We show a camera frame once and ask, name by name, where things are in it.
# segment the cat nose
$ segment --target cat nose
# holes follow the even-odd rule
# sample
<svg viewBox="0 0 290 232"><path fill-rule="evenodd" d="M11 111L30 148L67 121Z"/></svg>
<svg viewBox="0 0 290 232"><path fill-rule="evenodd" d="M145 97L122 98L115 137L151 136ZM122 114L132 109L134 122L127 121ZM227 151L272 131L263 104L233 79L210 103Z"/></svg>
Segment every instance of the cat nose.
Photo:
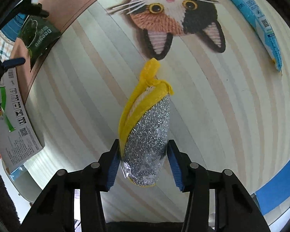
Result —
<svg viewBox="0 0 290 232"><path fill-rule="evenodd" d="M167 2L175 2L175 0L166 0Z"/></svg>

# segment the black cat ear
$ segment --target black cat ear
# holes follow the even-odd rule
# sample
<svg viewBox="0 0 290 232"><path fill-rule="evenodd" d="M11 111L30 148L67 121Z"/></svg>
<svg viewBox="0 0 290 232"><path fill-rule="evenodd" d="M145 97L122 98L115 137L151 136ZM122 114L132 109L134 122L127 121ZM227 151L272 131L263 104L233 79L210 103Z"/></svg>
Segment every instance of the black cat ear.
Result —
<svg viewBox="0 0 290 232"><path fill-rule="evenodd" d="M151 58L154 57L157 60L164 59L171 48L172 33L153 32L144 29L143 34Z"/></svg>
<svg viewBox="0 0 290 232"><path fill-rule="evenodd" d="M198 35L214 51L223 53L225 51L225 39L220 24L215 21L209 24Z"/></svg>

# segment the silver screw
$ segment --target silver screw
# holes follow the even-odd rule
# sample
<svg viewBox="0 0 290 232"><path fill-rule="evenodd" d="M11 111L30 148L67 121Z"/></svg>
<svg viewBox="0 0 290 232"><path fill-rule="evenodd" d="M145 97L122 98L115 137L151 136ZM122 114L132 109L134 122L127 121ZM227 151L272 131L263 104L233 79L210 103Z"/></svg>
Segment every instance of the silver screw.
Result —
<svg viewBox="0 0 290 232"><path fill-rule="evenodd" d="M193 168L193 169L197 169L199 167L199 164L195 163L195 162L192 162L192 163L190 163L190 167Z"/></svg>
<svg viewBox="0 0 290 232"><path fill-rule="evenodd" d="M60 169L60 170L57 171L57 174L59 176L63 176L65 173L66 173L66 171L64 169Z"/></svg>
<svg viewBox="0 0 290 232"><path fill-rule="evenodd" d="M94 163L91 164L91 167L92 168L99 168L100 164L99 164L99 162L94 162Z"/></svg>
<svg viewBox="0 0 290 232"><path fill-rule="evenodd" d="M224 171L224 174L227 175L227 176L231 176L233 174L233 172L230 169L226 169Z"/></svg>

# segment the silver glitter fabric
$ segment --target silver glitter fabric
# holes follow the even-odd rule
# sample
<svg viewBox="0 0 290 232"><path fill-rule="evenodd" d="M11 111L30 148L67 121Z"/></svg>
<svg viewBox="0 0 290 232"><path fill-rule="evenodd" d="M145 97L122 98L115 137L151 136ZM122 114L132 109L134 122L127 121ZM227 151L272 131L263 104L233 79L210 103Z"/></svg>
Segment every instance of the silver glitter fabric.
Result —
<svg viewBox="0 0 290 232"><path fill-rule="evenodd" d="M122 170L135 184L152 186L166 155L170 95L150 108L131 130L125 145Z"/></svg>

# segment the cat print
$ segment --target cat print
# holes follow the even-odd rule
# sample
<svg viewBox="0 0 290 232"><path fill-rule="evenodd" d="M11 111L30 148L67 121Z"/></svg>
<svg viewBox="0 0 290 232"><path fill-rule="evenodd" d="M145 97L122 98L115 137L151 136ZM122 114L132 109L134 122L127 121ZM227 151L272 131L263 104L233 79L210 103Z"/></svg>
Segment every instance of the cat print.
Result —
<svg viewBox="0 0 290 232"><path fill-rule="evenodd" d="M217 0L131 0L114 7L126 12L142 31L150 58L168 54L174 36L197 34L215 52L225 51L225 39L217 21Z"/></svg>

